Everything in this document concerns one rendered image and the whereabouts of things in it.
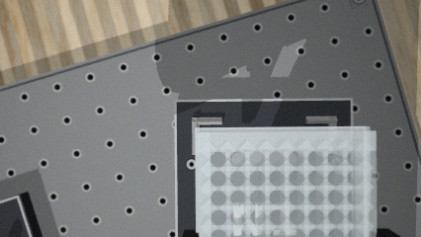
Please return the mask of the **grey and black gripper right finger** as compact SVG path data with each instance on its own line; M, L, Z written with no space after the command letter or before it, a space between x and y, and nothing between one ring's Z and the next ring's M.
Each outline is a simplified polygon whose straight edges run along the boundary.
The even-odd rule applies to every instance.
M377 228L377 237L400 237L387 228Z

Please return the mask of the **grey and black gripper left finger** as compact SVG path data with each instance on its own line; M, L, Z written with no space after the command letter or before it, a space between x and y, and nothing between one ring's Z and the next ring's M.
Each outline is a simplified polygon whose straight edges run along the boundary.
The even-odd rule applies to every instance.
M184 230L183 237L199 237L195 230Z

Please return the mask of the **white multi-well plate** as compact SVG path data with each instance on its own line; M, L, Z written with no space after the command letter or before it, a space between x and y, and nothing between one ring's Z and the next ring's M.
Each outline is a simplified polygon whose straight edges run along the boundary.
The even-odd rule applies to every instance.
M370 126L195 127L195 175L199 237L377 237Z

